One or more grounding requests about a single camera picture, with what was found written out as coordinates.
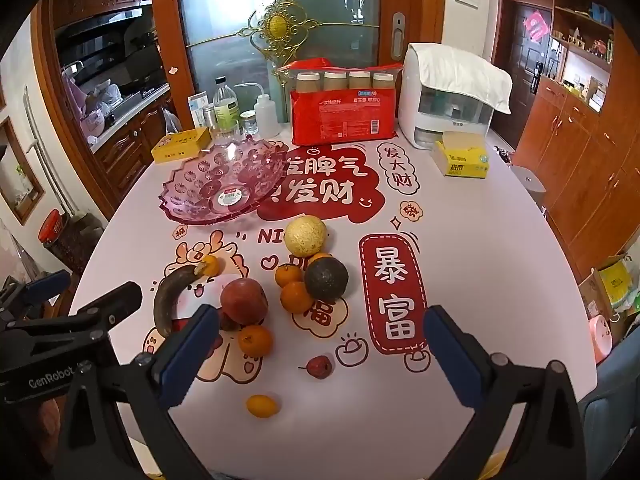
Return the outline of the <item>red apple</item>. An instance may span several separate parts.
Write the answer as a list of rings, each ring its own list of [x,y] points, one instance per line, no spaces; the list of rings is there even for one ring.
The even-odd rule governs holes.
[[[252,278],[237,278],[224,286],[220,305],[225,315],[241,325],[262,322],[269,309],[262,285]]]

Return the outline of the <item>small red bumpy fruit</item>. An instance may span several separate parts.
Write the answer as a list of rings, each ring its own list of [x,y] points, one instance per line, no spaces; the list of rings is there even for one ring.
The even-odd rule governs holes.
[[[321,356],[314,356],[304,366],[300,366],[299,369],[304,370],[313,378],[322,380],[332,374],[333,364],[327,356],[322,354]]]

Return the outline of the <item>yellow round pear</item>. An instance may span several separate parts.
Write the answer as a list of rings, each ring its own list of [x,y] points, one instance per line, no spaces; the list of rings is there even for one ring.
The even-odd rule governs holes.
[[[286,226],[284,244],[292,255],[307,258],[321,252],[327,236],[326,225],[320,218],[301,216]]]

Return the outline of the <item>dark green avocado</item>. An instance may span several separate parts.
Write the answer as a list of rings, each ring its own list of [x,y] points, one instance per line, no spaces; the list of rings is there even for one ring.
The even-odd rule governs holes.
[[[333,302],[341,298],[347,288],[348,279],[346,266],[333,257],[314,260],[304,275],[309,295],[323,302]]]

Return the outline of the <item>small yellow kumquat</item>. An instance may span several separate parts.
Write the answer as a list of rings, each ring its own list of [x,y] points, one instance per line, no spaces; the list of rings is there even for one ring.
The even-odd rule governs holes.
[[[245,401],[247,411],[261,419],[270,418],[280,412],[280,404],[271,396],[254,394]]]

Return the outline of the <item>pink glass fruit bowl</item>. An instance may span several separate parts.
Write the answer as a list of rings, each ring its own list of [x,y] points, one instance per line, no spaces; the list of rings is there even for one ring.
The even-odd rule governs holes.
[[[215,145],[163,183],[160,210],[188,226],[212,226],[258,208],[288,174],[288,146],[255,140]]]

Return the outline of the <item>orange left of avocado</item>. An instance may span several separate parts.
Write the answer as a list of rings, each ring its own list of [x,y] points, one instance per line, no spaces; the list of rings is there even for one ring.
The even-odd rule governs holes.
[[[274,280],[279,287],[283,288],[290,283],[302,282],[304,272],[295,264],[283,263],[274,271]]]

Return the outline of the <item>orange behind avocado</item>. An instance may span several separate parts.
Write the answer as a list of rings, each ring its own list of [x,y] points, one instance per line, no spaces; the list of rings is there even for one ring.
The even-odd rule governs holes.
[[[322,258],[329,258],[329,257],[332,257],[332,255],[329,254],[328,252],[317,252],[316,254],[308,258],[307,266],[310,266],[311,263],[315,262],[316,260],[319,260]]]

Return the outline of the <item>white blue carton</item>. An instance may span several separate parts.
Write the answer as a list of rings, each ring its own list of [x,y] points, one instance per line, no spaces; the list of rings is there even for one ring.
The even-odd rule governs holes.
[[[210,114],[209,100],[206,91],[189,96],[188,105],[195,128],[210,128],[214,124],[214,120]]]

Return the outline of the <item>small glass jar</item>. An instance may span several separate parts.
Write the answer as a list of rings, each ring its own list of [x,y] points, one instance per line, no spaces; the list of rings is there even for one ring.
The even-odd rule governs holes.
[[[256,113],[254,110],[246,110],[240,114],[241,126],[247,136],[256,136],[259,132]]]

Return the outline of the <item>grey round stool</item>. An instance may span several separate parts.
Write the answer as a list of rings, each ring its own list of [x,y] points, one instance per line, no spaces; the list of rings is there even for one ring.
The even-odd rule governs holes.
[[[539,208],[544,206],[544,196],[546,195],[547,190],[541,180],[536,177],[536,174],[534,174],[532,170],[516,165],[511,166],[511,171],[521,182],[521,185],[524,186],[536,205]]]

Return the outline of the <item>red paper cup package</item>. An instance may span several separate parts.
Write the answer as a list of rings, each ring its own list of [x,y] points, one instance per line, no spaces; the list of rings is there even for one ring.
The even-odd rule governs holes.
[[[277,69],[290,85],[296,146],[388,140],[395,136],[396,86],[402,65],[345,68],[326,58]]]

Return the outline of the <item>wooden shelf cabinet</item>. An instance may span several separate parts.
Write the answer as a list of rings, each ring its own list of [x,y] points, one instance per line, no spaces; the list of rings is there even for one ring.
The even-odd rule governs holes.
[[[541,77],[514,162],[582,281],[639,234],[639,52],[604,0],[553,0],[558,72]]]

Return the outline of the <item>frosted glass door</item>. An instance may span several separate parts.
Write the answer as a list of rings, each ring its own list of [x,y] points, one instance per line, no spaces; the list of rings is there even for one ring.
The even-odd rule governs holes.
[[[288,63],[326,58],[366,67],[378,59],[380,0],[178,1],[195,91],[212,96],[224,77],[241,110],[263,88],[286,120],[293,84],[278,69]]]

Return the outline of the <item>white countertop appliance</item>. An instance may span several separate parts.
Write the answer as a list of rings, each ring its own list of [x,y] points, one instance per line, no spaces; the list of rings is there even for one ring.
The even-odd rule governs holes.
[[[405,55],[397,117],[401,132],[420,150],[431,151],[447,131],[486,136],[494,110],[480,101],[423,87],[416,52]]]

